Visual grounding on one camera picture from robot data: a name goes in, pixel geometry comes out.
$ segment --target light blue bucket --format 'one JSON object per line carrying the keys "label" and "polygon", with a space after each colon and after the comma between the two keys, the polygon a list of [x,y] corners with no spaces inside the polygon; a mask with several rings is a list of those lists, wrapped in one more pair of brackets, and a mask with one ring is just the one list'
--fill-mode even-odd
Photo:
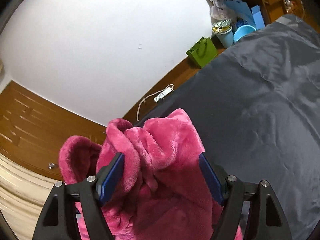
{"label": "light blue bucket", "polygon": [[223,33],[215,33],[215,35],[218,36],[219,40],[221,41],[223,47],[225,49],[229,48],[232,43],[233,43],[233,32],[232,32],[232,28],[230,27],[230,29],[228,29],[227,31],[223,32]]}
{"label": "light blue bucket", "polygon": [[239,39],[241,39],[243,36],[245,36],[248,33],[252,33],[254,31],[256,31],[257,29],[251,25],[242,25],[241,27],[239,27],[234,36],[233,36],[233,40],[235,42],[239,41]]}

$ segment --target green bag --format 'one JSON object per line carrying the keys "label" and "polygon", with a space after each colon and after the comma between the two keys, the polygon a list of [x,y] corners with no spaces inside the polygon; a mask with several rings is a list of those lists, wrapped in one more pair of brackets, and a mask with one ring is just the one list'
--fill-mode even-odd
{"label": "green bag", "polygon": [[202,37],[186,54],[197,66],[203,68],[218,55],[218,51],[210,38]]}

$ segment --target bed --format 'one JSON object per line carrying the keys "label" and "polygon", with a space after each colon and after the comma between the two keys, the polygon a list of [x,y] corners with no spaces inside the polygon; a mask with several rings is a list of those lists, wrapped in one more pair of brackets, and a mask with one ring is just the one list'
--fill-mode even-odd
{"label": "bed", "polygon": [[[318,33],[294,15],[279,18],[215,58],[137,126],[177,108],[216,164],[242,181],[268,180],[293,239],[309,237],[320,219]],[[245,203],[242,229],[248,211]]]}

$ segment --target white plastic bag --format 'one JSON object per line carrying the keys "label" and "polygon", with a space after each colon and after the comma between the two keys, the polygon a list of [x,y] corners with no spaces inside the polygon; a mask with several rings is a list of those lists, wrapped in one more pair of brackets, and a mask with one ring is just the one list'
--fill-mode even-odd
{"label": "white plastic bag", "polygon": [[210,9],[211,17],[213,19],[223,21],[232,19],[232,22],[237,21],[237,15],[234,10],[225,5],[224,0],[210,0],[213,6]]}

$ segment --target pink blanket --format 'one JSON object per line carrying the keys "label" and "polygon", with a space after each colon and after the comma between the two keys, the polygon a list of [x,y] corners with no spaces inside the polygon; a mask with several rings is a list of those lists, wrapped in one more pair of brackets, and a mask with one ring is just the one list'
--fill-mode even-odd
{"label": "pink blanket", "polygon": [[[199,169],[204,147],[185,111],[149,119],[143,128],[115,119],[106,134],[103,146],[70,137],[60,150],[59,165],[65,183],[72,184],[96,174],[117,152],[125,155],[123,177],[102,208],[116,239],[209,240],[222,209]],[[80,203],[76,206],[81,212]],[[89,239],[83,218],[78,224],[82,239]]]}

